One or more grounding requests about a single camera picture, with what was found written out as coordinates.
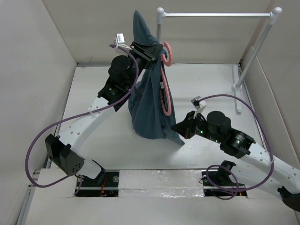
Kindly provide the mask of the pink plastic hanger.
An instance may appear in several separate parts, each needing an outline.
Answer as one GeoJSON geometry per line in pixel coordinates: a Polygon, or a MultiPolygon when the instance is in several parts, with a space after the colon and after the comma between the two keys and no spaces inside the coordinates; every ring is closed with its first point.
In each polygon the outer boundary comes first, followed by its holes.
{"type": "Polygon", "coordinates": [[[161,106],[162,106],[163,113],[166,116],[170,116],[172,114],[171,93],[170,93],[167,77],[166,77],[166,74],[164,71],[164,65],[166,65],[167,67],[170,67],[173,64],[173,51],[168,42],[164,42],[163,46],[166,49],[167,57],[164,54],[162,54],[162,56],[161,56],[162,82],[160,83],[160,85],[161,85],[160,100],[161,100],[161,106]]]}

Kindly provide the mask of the teal t shirt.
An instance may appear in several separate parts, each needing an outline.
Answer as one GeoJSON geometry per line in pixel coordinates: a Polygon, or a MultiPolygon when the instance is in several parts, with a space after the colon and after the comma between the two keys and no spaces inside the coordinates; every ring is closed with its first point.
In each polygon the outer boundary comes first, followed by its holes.
{"type": "Polygon", "coordinates": [[[168,138],[182,146],[184,142],[171,129],[176,124],[172,94],[172,114],[166,116],[161,106],[162,54],[167,54],[165,49],[162,49],[158,60],[145,70],[142,79],[134,87],[128,101],[128,109],[132,117],[133,129],[139,136],[152,140],[168,138]]]}

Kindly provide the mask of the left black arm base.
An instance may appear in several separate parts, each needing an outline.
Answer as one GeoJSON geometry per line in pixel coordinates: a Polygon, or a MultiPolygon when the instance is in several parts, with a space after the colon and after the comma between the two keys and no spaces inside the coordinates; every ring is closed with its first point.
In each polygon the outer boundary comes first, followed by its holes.
{"type": "Polygon", "coordinates": [[[119,170],[106,170],[97,179],[90,179],[83,176],[78,177],[75,187],[77,197],[118,197],[119,196],[119,170]]]}

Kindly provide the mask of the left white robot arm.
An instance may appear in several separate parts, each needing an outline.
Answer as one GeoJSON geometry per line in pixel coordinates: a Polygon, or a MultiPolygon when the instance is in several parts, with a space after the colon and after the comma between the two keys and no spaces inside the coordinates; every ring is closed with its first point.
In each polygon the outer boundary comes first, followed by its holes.
{"type": "Polygon", "coordinates": [[[109,77],[87,113],[57,136],[46,137],[49,158],[67,176],[85,176],[94,186],[104,182],[104,168],[96,161],[79,155],[80,148],[103,121],[126,103],[138,76],[158,60],[162,49],[162,44],[142,45],[133,42],[128,56],[119,55],[112,60],[108,69],[109,77]]]}

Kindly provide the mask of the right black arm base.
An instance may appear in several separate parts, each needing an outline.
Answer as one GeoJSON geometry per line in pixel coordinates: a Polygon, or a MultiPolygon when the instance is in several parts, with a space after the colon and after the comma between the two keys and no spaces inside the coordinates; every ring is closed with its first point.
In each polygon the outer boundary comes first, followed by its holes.
{"type": "Polygon", "coordinates": [[[231,161],[223,161],[221,167],[212,166],[210,169],[204,169],[201,171],[202,178],[200,178],[199,183],[203,185],[203,193],[205,197],[216,197],[221,200],[230,200],[233,196],[245,196],[247,197],[246,191],[239,191],[234,193],[232,191],[224,191],[222,189],[217,188],[216,186],[212,185],[206,177],[206,174],[209,175],[211,181],[213,181],[218,186],[221,186],[225,189],[236,189],[236,181],[231,179],[231,174],[225,170],[224,168],[228,169],[229,171],[235,167],[236,164],[231,161]]]}

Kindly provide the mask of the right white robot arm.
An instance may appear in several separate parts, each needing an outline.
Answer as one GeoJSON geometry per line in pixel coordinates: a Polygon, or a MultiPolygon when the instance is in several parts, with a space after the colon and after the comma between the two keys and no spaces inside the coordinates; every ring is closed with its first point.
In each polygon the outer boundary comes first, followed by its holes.
{"type": "Polygon", "coordinates": [[[262,188],[279,197],[294,211],[300,210],[300,171],[272,156],[247,134],[231,127],[231,120],[220,111],[213,111],[204,120],[189,112],[172,130],[186,139],[201,136],[220,145],[227,155],[240,159],[267,174],[262,188]]]}

